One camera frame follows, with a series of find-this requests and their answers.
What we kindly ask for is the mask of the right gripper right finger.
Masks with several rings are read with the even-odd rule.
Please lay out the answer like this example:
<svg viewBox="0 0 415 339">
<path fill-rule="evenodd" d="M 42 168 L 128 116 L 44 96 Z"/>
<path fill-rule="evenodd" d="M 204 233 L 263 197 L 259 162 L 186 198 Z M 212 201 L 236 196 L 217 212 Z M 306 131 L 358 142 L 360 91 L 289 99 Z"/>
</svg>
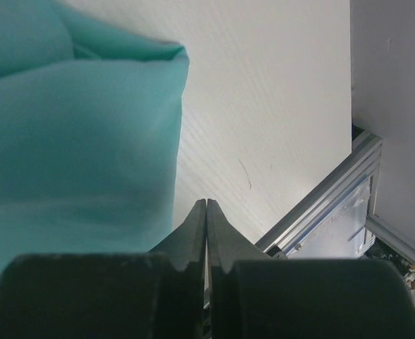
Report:
<svg viewBox="0 0 415 339">
<path fill-rule="evenodd" d="M 270 257 L 230 224 L 216 200 L 207 201 L 207 261 L 210 290 L 210 326 L 213 338 L 274 338 L 268 310 L 244 303 L 262 299 L 262 289 L 241 295 L 240 287 L 251 278 L 240 278 L 235 265 L 241 261 L 269 260 Z"/>
</svg>

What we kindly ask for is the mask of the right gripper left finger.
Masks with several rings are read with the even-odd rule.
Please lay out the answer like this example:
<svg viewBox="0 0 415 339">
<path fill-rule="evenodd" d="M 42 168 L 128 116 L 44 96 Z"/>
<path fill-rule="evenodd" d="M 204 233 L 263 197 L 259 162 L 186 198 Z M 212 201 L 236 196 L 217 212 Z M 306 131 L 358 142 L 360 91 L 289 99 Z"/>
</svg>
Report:
<svg viewBox="0 0 415 339">
<path fill-rule="evenodd" d="M 202 338 L 206 251 L 206 200 L 151 252 L 165 258 L 154 338 Z"/>
</svg>

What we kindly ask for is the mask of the teal t shirt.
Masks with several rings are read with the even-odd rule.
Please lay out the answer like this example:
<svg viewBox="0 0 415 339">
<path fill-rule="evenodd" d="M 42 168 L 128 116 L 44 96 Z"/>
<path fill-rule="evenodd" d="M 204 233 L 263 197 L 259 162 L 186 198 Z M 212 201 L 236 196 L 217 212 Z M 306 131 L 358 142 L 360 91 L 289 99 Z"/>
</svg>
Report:
<svg viewBox="0 0 415 339">
<path fill-rule="evenodd" d="M 0 1 L 0 273 L 172 230 L 184 46 L 57 1 Z"/>
</svg>

